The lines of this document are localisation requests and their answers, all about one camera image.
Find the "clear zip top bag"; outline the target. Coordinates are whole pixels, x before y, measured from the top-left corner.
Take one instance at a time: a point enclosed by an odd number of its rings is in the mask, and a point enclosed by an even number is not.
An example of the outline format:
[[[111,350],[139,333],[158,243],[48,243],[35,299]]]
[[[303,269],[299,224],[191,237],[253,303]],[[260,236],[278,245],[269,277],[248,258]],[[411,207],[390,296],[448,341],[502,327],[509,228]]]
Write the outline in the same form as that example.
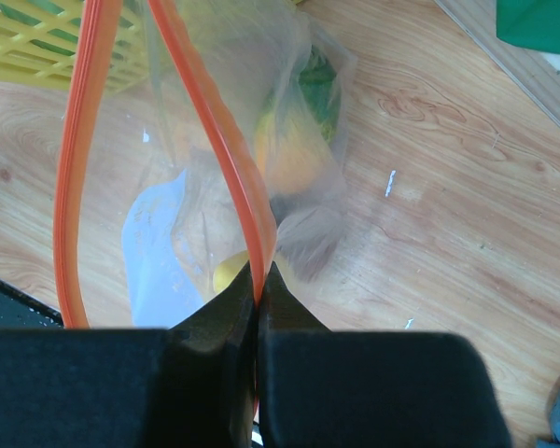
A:
[[[54,213],[58,301],[68,328],[98,323],[112,297],[138,327],[171,327],[216,296],[216,266],[247,251],[253,293],[291,212],[343,210],[355,55],[289,1],[139,1],[148,76],[105,91],[124,1],[84,3],[64,115]],[[312,46],[337,72],[332,165],[308,188],[271,194],[255,161],[260,117],[291,109]]]

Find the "dark red apple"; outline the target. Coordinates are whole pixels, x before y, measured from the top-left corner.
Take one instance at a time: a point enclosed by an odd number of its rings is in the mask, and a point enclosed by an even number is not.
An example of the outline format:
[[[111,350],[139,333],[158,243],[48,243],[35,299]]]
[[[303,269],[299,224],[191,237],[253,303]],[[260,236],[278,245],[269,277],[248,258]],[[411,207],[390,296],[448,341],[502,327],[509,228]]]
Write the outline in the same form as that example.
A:
[[[304,207],[279,224],[276,250],[297,278],[312,282],[329,263],[344,233],[343,210],[326,205]]]

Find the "orange green mango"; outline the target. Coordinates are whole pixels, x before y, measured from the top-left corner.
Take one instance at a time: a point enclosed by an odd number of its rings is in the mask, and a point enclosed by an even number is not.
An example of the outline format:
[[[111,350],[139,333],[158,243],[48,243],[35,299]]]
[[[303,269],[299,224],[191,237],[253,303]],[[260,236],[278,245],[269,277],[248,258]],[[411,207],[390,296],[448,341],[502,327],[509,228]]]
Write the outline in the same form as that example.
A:
[[[255,161],[268,191],[292,195],[304,192],[332,165],[329,147],[315,125],[291,109],[283,117],[264,113],[254,134]]]

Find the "yellow apple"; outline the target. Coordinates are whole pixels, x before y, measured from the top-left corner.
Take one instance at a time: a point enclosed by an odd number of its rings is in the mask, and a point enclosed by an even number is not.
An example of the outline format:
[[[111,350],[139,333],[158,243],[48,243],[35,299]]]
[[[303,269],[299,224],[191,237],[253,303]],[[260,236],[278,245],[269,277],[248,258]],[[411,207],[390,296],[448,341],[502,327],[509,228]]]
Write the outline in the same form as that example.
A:
[[[221,261],[213,272],[213,290],[216,294],[227,288],[237,274],[244,268],[249,260],[248,252],[239,252],[227,259]],[[282,275],[288,287],[295,284],[295,275],[288,265],[287,261],[276,253],[273,258],[280,274]]]

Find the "green cabbage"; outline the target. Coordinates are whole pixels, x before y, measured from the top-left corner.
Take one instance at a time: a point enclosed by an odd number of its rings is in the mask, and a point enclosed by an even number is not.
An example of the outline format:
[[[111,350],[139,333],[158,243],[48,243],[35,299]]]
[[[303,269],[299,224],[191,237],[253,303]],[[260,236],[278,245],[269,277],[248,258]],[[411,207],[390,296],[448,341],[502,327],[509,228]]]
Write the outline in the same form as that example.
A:
[[[337,72],[326,54],[312,46],[307,64],[299,74],[301,93],[315,122],[329,144],[338,127],[342,105],[341,87],[334,86]]]

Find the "yellow plastic basket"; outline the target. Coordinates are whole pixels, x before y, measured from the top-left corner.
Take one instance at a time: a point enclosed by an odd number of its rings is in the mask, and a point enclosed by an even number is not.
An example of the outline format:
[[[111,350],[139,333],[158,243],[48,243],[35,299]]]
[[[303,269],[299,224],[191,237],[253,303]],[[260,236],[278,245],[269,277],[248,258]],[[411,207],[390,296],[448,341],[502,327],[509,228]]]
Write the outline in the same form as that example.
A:
[[[0,81],[68,90],[82,1],[0,1]],[[148,76],[139,1],[124,1],[105,91],[124,91]]]

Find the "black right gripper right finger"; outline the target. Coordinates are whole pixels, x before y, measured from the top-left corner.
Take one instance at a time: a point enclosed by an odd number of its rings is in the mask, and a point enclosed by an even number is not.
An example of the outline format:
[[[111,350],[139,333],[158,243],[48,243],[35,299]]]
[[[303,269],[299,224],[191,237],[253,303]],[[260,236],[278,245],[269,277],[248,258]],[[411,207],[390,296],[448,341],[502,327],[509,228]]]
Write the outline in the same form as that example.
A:
[[[487,368],[465,338],[332,331],[268,274],[259,305],[267,447],[509,447]]]

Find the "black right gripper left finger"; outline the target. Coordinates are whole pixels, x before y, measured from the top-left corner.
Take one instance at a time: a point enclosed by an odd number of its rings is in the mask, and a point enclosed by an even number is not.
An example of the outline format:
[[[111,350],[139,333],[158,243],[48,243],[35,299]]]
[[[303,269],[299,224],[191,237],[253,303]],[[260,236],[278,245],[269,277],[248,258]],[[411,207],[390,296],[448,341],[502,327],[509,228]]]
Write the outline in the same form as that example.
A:
[[[247,447],[252,275],[171,329],[0,329],[0,447]]]

